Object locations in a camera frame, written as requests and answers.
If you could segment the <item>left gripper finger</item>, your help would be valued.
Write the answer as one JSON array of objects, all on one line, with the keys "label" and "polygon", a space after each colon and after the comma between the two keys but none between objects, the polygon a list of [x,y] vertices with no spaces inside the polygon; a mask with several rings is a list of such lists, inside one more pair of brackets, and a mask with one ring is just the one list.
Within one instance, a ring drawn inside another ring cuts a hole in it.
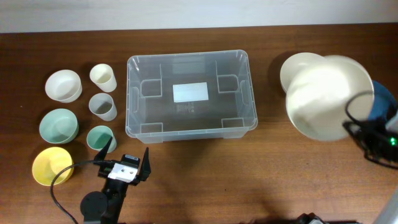
[{"label": "left gripper finger", "polygon": [[97,155],[95,155],[94,161],[103,161],[108,153],[109,147],[112,143],[113,138],[110,137],[104,148],[102,148]]},{"label": "left gripper finger", "polygon": [[144,157],[142,158],[142,164],[139,171],[139,180],[146,181],[147,178],[150,176],[151,168],[150,168],[150,161],[149,161],[149,148],[146,148],[144,153]]}]

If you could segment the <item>dark blue plate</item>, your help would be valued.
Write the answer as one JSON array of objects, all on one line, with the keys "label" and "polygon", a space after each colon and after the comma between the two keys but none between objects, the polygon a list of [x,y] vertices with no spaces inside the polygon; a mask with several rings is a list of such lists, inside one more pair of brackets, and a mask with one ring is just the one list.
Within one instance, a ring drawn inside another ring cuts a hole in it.
[{"label": "dark blue plate", "polygon": [[397,113],[397,101],[392,93],[382,84],[373,80],[374,103],[368,119],[389,121]]}]

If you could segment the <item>yellow bowl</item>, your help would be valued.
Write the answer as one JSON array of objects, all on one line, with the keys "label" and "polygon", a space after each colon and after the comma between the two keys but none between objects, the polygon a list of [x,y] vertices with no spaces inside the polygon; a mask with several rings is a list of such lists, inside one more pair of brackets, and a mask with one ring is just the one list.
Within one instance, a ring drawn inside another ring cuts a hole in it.
[{"label": "yellow bowl", "polygon": [[32,175],[39,184],[50,186],[60,171],[73,164],[73,159],[66,149],[50,147],[43,150],[34,159]]}]

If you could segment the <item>cream plate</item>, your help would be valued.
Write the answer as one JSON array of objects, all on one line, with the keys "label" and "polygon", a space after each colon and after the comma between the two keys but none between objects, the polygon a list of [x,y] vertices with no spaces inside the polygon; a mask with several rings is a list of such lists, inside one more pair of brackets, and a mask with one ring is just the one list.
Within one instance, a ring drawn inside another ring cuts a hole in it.
[{"label": "cream plate", "polygon": [[357,61],[342,55],[323,56],[325,61],[299,71],[285,98],[287,115],[306,137],[336,141],[348,136],[343,123],[349,112],[368,119],[374,103],[374,87],[368,71]]},{"label": "cream plate", "polygon": [[293,78],[298,74],[299,71],[308,67],[311,64],[325,61],[326,58],[310,53],[302,52],[290,56],[283,64],[280,69],[280,82],[282,89],[287,92],[289,85]]}]

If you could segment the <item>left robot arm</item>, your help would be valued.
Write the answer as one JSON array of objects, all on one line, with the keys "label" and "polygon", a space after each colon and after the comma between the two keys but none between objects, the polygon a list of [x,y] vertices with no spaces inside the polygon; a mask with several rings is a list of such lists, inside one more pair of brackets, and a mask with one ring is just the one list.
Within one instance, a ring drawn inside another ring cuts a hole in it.
[{"label": "left robot arm", "polygon": [[149,150],[142,159],[128,154],[119,161],[105,159],[113,138],[95,155],[93,163],[99,166],[98,176],[105,179],[100,191],[88,193],[80,204],[84,223],[117,223],[130,185],[147,180],[151,173]]}]

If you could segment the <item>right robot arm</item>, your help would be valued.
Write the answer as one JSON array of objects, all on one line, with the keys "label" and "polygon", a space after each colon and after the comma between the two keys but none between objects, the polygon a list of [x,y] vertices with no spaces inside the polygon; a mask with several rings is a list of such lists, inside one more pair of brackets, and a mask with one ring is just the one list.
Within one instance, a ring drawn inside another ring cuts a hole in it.
[{"label": "right robot arm", "polygon": [[[388,121],[347,121],[343,127],[354,138],[358,146],[364,151],[364,158],[377,165],[397,170],[397,113]],[[357,131],[352,131],[352,125],[358,125]],[[292,223],[358,223],[325,222],[314,213],[303,213]],[[383,208],[373,223],[397,223],[397,190]]]}]

